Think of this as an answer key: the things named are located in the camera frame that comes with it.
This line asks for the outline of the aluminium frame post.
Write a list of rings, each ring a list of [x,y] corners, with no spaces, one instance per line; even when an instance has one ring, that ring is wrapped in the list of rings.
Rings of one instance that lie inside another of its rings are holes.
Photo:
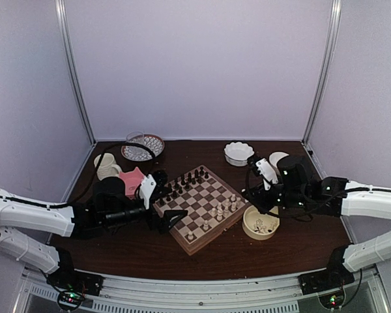
[[[72,43],[70,39],[70,32],[68,26],[68,18],[66,15],[66,3],[63,0],[55,0],[55,9],[57,15],[57,21],[59,24],[59,29],[61,33],[61,38],[63,42],[63,47],[65,51],[65,58],[68,67],[68,75],[70,78],[70,83],[72,86],[72,91],[74,94],[74,99],[76,106],[78,108],[80,119],[85,129],[86,135],[88,137],[89,143],[91,145],[96,144],[96,139],[92,130],[91,122],[87,114],[87,109],[85,107],[85,102],[83,99],[83,94],[80,86],[80,79],[78,76],[78,71],[76,68],[76,63],[74,60],[74,52],[72,49]]]
[[[326,84],[330,72],[330,66],[334,57],[336,43],[338,40],[338,33],[339,33],[340,22],[341,22],[341,8],[342,8],[342,0],[332,1],[330,20],[328,24],[328,32],[326,35],[326,44],[325,44],[325,50],[323,54],[320,74],[317,80],[317,87],[315,90],[310,115],[302,138],[302,143],[306,147],[309,146],[310,144],[312,131],[317,121],[319,108],[323,103]]]

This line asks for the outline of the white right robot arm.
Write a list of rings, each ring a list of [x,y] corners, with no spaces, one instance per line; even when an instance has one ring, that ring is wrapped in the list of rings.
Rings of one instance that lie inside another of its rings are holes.
[[[317,180],[303,156],[288,155],[272,167],[265,158],[252,155],[247,159],[248,173],[262,178],[262,183],[247,186],[243,196],[261,214],[270,214],[273,207],[286,213],[278,218],[300,219],[325,215],[370,216],[391,220],[391,189],[365,185],[342,177],[328,176]],[[327,268],[321,273],[325,287],[336,287],[346,271],[358,270],[391,258],[391,230],[360,244],[333,250]]]

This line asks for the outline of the white ribbed mug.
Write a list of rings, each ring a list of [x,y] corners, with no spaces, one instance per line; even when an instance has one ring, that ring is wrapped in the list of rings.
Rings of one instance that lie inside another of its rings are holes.
[[[105,153],[96,174],[99,180],[103,180],[107,177],[118,177],[121,172],[122,169],[116,163],[114,155]]]

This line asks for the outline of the aluminium frame post left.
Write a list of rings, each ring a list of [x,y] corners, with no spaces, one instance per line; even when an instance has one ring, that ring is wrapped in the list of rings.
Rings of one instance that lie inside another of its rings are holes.
[[[63,0],[55,0],[55,9],[57,15],[57,21],[59,24],[59,29],[61,33],[61,38],[63,42],[63,47],[65,51],[65,58],[68,67],[68,75],[70,78],[70,83],[72,86],[72,91],[74,94],[74,99],[76,106],[78,108],[80,119],[85,129],[86,135],[88,137],[89,143],[91,145],[96,144],[96,139],[92,130],[91,122],[87,114],[87,109],[85,107],[85,102],[83,99],[83,94],[80,86],[80,79],[78,76],[78,71],[76,68],[76,63],[74,60],[74,52],[72,49],[72,43],[70,39],[70,32],[68,26],[68,18],[66,15],[66,3]]]

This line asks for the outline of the plain white round bowl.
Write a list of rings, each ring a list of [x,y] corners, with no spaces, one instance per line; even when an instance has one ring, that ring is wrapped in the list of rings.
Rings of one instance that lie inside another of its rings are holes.
[[[268,161],[270,163],[270,165],[276,170],[278,171],[278,167],[277,167],[277,163],[283,159],[284,157],[287,157],[289,156],[288,153],[286,152],[283,152],[283,151],[275,151],[273,153],[270,154],[269,158],[268,158]]]

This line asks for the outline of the aluminium front rail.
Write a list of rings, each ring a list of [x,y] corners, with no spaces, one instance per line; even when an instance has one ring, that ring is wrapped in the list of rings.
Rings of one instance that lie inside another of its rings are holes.
[[[104,275],[99,295],[76,312],[331,312],[324,300],[344,295],[338,312],[390,312],[379,273],[370,267],[355,282],[306,295],[297,273],[236,280],[151,280]]]

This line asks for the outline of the patterned ceramic plate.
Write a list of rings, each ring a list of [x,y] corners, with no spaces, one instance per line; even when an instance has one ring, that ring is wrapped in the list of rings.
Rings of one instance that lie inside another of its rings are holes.
[[[162,138],[153,135],[153,134],[144,134],[145,135],[145,146],[147,149],[151,150],[152,153],[158,157],[164,150],[165,143]],[[122,146],[121,147],[122,156],[130,161],[134,162],[145,162],[151,159],[151,154],[148,150],[142,147],[132,147],[132,146]]]

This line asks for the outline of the aluminium frame post right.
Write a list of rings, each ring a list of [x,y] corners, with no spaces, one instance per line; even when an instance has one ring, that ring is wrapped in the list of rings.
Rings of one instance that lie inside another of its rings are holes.
[[[341,22],[341,8],[342,8],[342,0],[332,1],[330,20],[328,24],[328,32],[326,35],[326,44],[325,44],[325,50],[323,54],[320,74],[317,80],[317,87],[315,90],[310,115],[302,138],[302,143],[306,147],[309,146],[310,144],[312,131],[317,121],[319,108],[323,103],[326,84],[330,72],[330,66],[334,57],[336,43],[338,40],[338,33],[339,33],[340,22]]]

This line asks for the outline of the pink cat ear bowl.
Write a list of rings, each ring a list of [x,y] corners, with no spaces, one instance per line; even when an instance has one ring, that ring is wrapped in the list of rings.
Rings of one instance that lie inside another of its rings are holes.
[[[145,178],[145,175],[138,167],[135,167],[132,171],[121,172],[119,178],[124,182],[125,195],[130,199],[134,199],[135,191]]]

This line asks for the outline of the clear drinking glass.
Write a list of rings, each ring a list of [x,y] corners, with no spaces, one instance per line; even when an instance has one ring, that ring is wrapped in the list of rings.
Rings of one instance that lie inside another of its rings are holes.
[[[140,131],[131,132],[126,136],[126,142],[145,145],[145,135]]]

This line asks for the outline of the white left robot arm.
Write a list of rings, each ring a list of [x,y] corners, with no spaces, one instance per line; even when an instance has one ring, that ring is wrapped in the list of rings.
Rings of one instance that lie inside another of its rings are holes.
[[[166,233],[188,214],[177,209],[168,209],[162,214],[156,212],[154,201],[171,192],[166,187],[166,177],[164,171],[145,176],[133,199],[126,196],[123,180],[107,177],[94,184],[92,196],[85,203],[43,202],[19,198],[0,189],[0,251],[55,276],[66,289],[73,290],[79,286],[81,277],[74,270],[70,253],[44,246],[20,229],[92,239],[144,218],[151,228]]]

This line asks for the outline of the cream cat ear bowl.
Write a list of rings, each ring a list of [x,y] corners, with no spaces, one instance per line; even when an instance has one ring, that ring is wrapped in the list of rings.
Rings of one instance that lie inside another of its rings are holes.
[[[253,205],[243,214],[242,229],[255,240],[264,241],[274,236],[280,226],[280,219],[268,214],[261,214]]]

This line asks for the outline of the wooden chess board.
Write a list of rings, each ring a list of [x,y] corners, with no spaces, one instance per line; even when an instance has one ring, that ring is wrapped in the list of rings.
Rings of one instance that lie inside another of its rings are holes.
[[[159,215],[162,215],[167,209],[182,209],[188,212],[188,215],[170,230],[170,234],[190,256],[238,222],[244,211],[250,206],[248,200],[205,166],[198,166],[180,175],[168,185],[172,188],[171,193],[156,201],[154,208]],[[235,211],[231,210],[232,194],[236,198],[241,198],[241,204],[237,206]],[[228,216],[224,216],[226,199],[231,202]],[[217,209],[219,203],[222,204],[223,209],[221,221],[217,221],[216,216],[212,215],[212,209]],[[208,231],[203,229],[205,220],[209,221]],[[194,234],[192,242],[187,239],[189,231]]]

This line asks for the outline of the white scalloped bowl black rim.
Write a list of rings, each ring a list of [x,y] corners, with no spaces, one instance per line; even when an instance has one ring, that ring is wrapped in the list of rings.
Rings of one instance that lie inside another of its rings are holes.
[[[236,167],[246,166],[248,158],[253,154],[253,148],[247,143],[231,142],[224,147],[226,162]]]

